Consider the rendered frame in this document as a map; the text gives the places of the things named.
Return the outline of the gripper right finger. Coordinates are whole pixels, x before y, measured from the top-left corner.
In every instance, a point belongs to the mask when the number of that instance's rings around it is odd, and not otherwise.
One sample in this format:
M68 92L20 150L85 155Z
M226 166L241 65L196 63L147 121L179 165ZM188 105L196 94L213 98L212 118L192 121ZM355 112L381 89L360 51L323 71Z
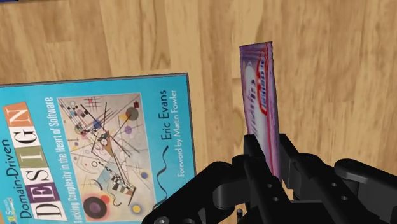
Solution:
M397 224L397 176L343 158L330 166L279 135L281 177L299 202L322 202L334 224Z

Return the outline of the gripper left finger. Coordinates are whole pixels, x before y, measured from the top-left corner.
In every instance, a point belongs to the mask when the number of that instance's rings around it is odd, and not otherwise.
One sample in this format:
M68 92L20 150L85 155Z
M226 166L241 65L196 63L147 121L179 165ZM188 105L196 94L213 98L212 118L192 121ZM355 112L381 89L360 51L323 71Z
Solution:
M230 163L213 162L146 215L142 224L219 224L244 204L238 224L284 224L291 202L253 134Z

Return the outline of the purple snack packet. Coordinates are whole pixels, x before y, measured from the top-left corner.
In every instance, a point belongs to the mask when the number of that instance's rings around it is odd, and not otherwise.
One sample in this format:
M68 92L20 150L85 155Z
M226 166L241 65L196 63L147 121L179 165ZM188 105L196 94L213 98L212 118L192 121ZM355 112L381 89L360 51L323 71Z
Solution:
M239 50L247 133L256 136L271 173L281 179L273 42L244 45Z

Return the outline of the blue book with abstract art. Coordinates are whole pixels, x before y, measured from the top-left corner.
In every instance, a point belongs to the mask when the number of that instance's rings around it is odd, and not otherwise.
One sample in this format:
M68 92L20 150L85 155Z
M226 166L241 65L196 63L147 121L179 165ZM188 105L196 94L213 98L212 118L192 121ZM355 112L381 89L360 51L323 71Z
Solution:
M0 224L141 224L195 174L186 73L0 84Z

